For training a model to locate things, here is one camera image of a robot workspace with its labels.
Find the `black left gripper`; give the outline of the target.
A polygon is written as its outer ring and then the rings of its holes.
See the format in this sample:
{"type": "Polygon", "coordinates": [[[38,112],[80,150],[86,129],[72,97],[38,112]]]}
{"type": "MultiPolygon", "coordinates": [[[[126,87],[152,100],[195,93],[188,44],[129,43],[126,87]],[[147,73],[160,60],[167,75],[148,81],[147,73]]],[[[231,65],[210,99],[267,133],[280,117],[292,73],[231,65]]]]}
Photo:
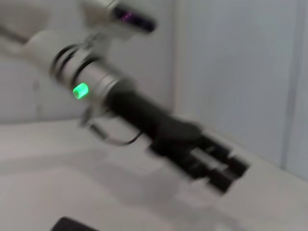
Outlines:
{"type": "Polygon", "coordinates": [[[135,90],[110,90],[107,105],[148,136],[151,149],[160,156],[185,156],[202,138],[196,124],[175,117],[135,90]]]}

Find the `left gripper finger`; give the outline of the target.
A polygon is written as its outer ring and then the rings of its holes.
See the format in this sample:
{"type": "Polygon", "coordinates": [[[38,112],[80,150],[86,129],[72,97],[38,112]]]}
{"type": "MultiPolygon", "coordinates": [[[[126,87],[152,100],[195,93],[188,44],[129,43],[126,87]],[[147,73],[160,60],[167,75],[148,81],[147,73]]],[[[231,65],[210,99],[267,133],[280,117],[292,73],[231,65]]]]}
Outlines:
{"type": "Polygon", "coordinates": [[[191,180],[207,180],[208,184],[221,193],[226,193],[231,186],[231,178],[216,167],[210,167],[205,161],[188,151],[179,151],[173,155],[173,163],[191,180]]]}
{"type": "Polygon", "coordinates": [[[207,135],[201,135],[197,147],[209,156],[225,164],[236,177],[242,177],[249,169],[249,164],[237,155],[231,155],[232,148],[207,135]]]}

